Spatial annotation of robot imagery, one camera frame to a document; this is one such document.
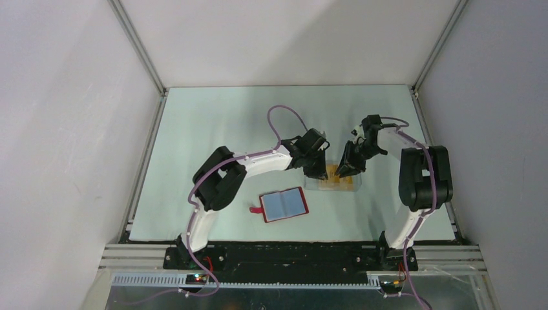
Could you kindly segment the red leather card holder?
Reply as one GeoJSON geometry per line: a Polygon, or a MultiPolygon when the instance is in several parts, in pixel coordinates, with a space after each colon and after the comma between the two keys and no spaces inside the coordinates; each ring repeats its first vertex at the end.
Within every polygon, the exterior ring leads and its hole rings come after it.
{"type": "Polygon", "coordinates": [[[265,223],[271,223],[302,216],[310,211],[302,187],[294,187],[260,195],[259,204],[250,206],[249,212],[260,214],[265,223]]]}

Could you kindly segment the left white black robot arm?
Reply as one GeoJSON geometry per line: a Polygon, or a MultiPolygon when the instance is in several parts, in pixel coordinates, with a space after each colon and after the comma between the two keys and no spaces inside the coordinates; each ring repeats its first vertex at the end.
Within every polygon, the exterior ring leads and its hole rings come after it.
{"type": "Polygon", "coordinates": [[[237,155],[226,146],[217,148],[193,176],[187,202],[193,210],[186,230],[180,235],[185,247],[179,260],[189,269],[203,264],[209,232],[217,212],[232,203],[243,182],[274,171],[302,169],[304,175],[326,180],[326,150],[330,142],[323,132],[309,129],[303,136],[279,139],[272,148],[237,155]]]}

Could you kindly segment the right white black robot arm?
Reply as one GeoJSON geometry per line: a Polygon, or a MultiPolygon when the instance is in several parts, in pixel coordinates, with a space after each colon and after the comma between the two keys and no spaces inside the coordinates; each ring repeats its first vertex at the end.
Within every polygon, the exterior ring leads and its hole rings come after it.
{"type": "Polygon", "coordinates": [[[385,270],[401,263],[426,222],[453,197],[448,150],[427,146],[407,134],[408,122],[393,117],[369,115],[352,130],[335,171],[342,178],[366,170],[366,162],[375,156],[391,155],[399,160],[398,193],[401,206],[394,221],[380,235],[376,262],[385,270]]]}

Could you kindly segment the orange credit card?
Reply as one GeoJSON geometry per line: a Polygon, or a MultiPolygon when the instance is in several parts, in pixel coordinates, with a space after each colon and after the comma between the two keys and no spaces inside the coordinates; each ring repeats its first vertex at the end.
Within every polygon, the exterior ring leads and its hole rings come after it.
{"type": "Polygon", "coordinates": [[[322,190],[337,190],[339,188],[339,177],[336,175],[336,164],[327,164],[328,179],[319,182],[322,190]]]}
{"type": "Polygon", "coordinates": [[[340,191],[354,191],[355,183],[353,176],[346,176],[339,178],[339,190],[340,191]]]}

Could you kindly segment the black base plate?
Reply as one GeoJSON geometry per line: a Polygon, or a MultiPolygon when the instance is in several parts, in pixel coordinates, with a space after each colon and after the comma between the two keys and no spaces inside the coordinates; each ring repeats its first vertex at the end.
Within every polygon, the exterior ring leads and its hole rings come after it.
{"type": "Polygon", "coordinates": [[[183,242],[172,243],[165,251],[164,269],[200,270],[198,262],[213,272],[234,272],[239,267],[289,267],[291,265],[325,265],[360,271],[402,271],[407,259],[409,271],[418,270],[413,249],[406,255],[375,242],[209,242],[200,250],[189,252],[183,242]]]}

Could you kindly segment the aluminium front rail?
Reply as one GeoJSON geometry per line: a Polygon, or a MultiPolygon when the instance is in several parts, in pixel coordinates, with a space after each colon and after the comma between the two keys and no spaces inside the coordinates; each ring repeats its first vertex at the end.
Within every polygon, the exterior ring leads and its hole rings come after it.
{"type": "Polygon", "coordinates": [[[415,245],[418,271],[423,275],[487,274],[478,245],[415,245]]]}

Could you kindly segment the right aluminium frame post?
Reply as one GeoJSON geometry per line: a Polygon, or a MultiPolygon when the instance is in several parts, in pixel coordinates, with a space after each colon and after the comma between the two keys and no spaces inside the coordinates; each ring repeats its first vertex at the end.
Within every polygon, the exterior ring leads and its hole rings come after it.
{"type": "Polygon", "coordinates": [[[454,8],[452,9],[449,18],[447,19],[446,23],[444,24],[442,31],[438,35],[434,46],[432,47],[429,55],[427,56],[426,61],[424,62],[423,66],[421,67],[421,70],[419,71],[419,74],[417,78],[415,79],[412,90],[414,93],[418,93],[419,89],[425,82],[425,79],[427,78],[431,68],[434,66],[434,63],[436,62],[437,58],[439,57],[442,49],[444,48],[446,42],[448,41],[453,29],[461,19],[461,16],[463,15],[465,9],[468,7],[468,4],[470,3],[469,0],[458,0],[456,1],[456,4],[454,5],[454,8]]]}

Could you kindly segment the aluminium frame post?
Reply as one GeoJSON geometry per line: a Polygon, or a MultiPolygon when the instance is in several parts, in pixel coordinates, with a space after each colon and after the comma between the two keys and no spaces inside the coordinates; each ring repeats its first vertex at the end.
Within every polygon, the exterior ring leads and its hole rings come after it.
{"type": "Polygon", "coordinates": [[[434,66],[434,63],[436,62],[437,58],[439,57],[442,49],[444,48],[446,42],[448,41],[453,29],[461,19],[461,16],[463,15],[465,9],[468,7],[468,4],[470,3],[469,0],[458,0],[456,1],[456,4],[454,5],[454,8],[452,9],[449,18],[447,19],[446,23],[444,24],[442,31],[438,35],[434,46],[432,47],[429,55],[427,56],[426,61],[424,62],[423,66],[421,67],[421,70],[419,71],[419,74],[417,78],[415,79],[412,90],[414,93],[418,93],[419,89],[425,82],[425,79],[427,78],[431,68],[434,66]]]}
{"type": "Polygon", "coordinates": [[[132,19],[123,4],[123,1],[120,0],[108,0],[116,19],[118,20],[121,29],[125,33],[129,43],[133,47],[138,59],[140,60],[145,72],[152,81],[155,89],[160,96],[165,96],[167,88],[161,80],[161,77],[143,43],[140,38],[140,35],[132,22],[132,19]]]}

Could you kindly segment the left aluminium frame post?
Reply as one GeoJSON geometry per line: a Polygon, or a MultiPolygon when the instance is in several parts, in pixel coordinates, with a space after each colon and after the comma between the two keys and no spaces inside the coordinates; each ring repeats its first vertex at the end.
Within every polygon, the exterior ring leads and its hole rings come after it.
{"type": "Polygon", "coordinates": [[[116,19],[118,20],[121,29],[125,33],[129,43],[133,47],[138,59],[140,60],[145,72],[152,81],[155,89],[160,96],[165,96],[167,88],[161,80],[161,77],[143,43],[140,38],[140,35],[132,22],[132,19],[123,4],[123,1],[120,0],[108,0],[116,19]]]}

